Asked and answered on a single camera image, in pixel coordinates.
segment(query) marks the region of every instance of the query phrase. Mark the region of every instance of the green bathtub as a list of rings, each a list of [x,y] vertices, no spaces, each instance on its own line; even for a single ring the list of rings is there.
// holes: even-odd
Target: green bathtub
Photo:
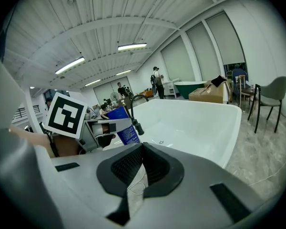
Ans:
[[[189,94],[197,88],[204,87],[205,82],[175,82],[179,93],[184,99],[189,99]]]

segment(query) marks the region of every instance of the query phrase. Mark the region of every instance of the blue container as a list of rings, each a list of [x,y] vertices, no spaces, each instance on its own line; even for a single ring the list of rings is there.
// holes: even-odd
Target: blue container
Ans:
[[[109,117],[109,119],[112,120],[129,118],[123,106],[110,111],[107,114],[107,116]],[[130,127],[126,128],[123,131],[118,132],[118,136],[124,145],[140,142],[139,137],[133,125],[131,125]]]

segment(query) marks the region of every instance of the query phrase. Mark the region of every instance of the white ceiling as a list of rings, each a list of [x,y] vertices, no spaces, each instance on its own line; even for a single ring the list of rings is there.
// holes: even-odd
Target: white ceiling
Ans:
[[[79,90],[136,70],[174,31],[220,0],[22,0],[8,28],[4,64],[19,82]],[[118,45],[147,43],[118,52]],[[56,75],[83,56],[85,63]]]

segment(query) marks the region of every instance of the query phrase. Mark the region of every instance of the metal railing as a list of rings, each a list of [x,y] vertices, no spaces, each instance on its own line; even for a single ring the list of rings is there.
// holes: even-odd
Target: metal railing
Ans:
[[[34,105],[33,110],[34,110],[35,114],[40,113],[39,105]],[[19,108],[19,109],[17,109],[16,113],[14,114],[13,120],[23,118],[26,116],[27,116],[27,113],[25,111],[25,108]]]

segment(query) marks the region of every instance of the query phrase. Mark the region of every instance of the cardboard box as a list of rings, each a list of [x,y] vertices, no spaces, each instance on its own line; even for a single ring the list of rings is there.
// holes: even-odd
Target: cardboard box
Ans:
[[[224,88],[226,87],[228,94],[230,93],[230,87],[227,82],[221,83],[218,87],[214,86],[211,81],[206,82],[204,85],[205,88],[198,88],[189,94],[190,101],[222,104],[224,101]]]

